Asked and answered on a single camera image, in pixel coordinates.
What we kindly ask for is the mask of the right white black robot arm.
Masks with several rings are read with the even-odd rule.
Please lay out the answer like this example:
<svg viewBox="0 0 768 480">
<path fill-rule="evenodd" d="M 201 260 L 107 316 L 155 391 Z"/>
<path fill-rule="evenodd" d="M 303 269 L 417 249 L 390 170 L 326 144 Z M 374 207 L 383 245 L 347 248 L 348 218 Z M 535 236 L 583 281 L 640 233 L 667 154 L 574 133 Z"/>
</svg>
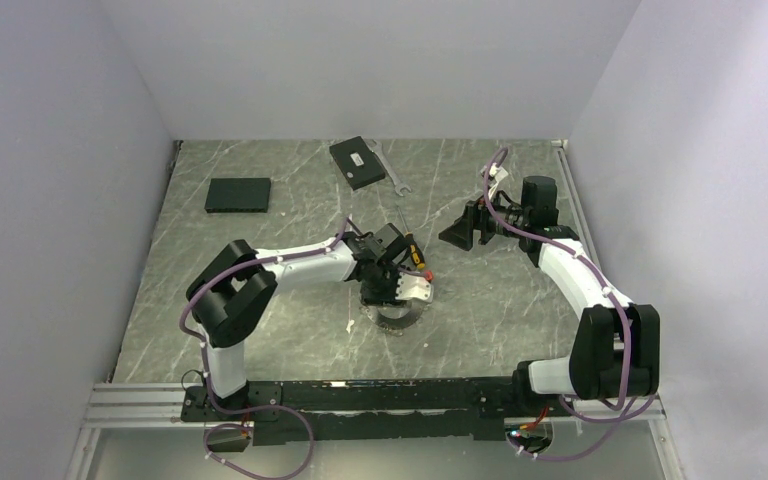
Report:
<svg viewBox="0 0 768 480">
<path fill-rule="evenodd" d="M 517 239 L 531 263 L 560 289 L 579 318 L 571 352 L 517 366 L 511 401 L 534 415 L 550 395 L 582 400 L 649 396 L 659 386 L 660 316 L 619 292 L 596 269 L 576 232 L 559 223 L 554 179 L 528 176 L 519 201 L 505 192 L 466 203 L 439 233 L 441 241 L 469 251 L 495 236 Z"/>
</svg>

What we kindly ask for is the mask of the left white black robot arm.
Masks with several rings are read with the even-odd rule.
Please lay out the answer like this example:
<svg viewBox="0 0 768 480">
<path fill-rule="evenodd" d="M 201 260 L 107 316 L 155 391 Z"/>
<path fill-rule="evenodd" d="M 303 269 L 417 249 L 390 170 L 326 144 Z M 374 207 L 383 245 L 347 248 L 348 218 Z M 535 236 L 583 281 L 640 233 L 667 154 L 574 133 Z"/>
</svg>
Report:
<svg viewBox="0 0 768 480">
<path fill-rule="evenodd" d="M 188 288 L 182 315 L 197 324 L 184 331 L 200 342 L 211 385 L 208 407 L 224 420 L 245 411 L 245 341 L 275 296 L 316 284 L 357 282 L 362 305 L 403 307 L 409 301 L 398 292 L 400 262 L 409 252 L 406 236 L 391 223 L 376 232 L 341 230 L 289 249 L 229 243 Z"/>
</svg>

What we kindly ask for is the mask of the metal disc with keyrings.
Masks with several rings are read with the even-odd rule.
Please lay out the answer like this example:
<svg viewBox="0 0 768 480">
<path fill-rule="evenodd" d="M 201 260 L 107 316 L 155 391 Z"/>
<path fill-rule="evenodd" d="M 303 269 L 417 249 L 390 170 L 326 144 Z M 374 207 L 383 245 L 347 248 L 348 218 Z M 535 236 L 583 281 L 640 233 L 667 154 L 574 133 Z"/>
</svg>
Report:
<svg viewBox="0 0 768 480">
<path fill-rule="evenodd" d="M 419 321 L 427 306 L 426 302 L 411 299 L 396 304 L 362 303 L 360 310 L 375 327 L 385 333 L 402 335 L 404 330 Z"/>
</svg>

